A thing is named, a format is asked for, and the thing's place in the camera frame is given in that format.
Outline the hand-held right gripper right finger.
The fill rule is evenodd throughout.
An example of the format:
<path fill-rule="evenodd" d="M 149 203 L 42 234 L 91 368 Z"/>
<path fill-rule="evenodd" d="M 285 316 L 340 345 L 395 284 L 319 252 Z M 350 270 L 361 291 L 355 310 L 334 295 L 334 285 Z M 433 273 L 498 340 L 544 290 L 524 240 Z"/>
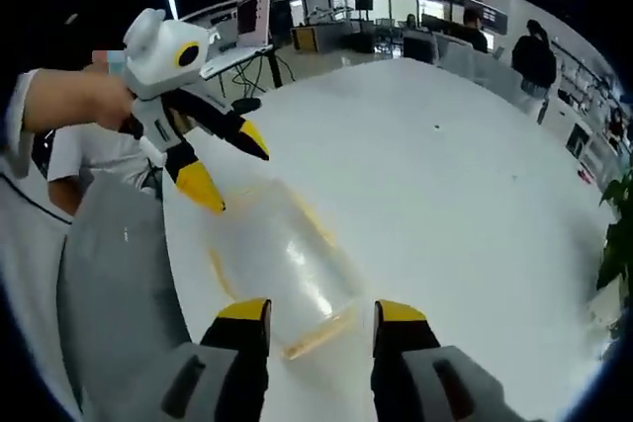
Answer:
<path fill-rule="evenodd" d="M 455 346 L 442 346 L 426 316 L 375 302 L 371 389 L 380 421 L 518 421 L 501 383 Z"/>

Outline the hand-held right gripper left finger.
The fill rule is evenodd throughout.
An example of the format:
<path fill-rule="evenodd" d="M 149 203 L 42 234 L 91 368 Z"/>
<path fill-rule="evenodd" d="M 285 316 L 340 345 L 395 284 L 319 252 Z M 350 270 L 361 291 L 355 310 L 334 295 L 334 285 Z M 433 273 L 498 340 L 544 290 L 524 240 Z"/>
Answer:
<path fill-rule="evenodd" d="M 222 309 L 161 400 L 177 421 L 202 404 L 203 421 L 258 421 L 268 389 L 272 301 L 256 297 Z"/>

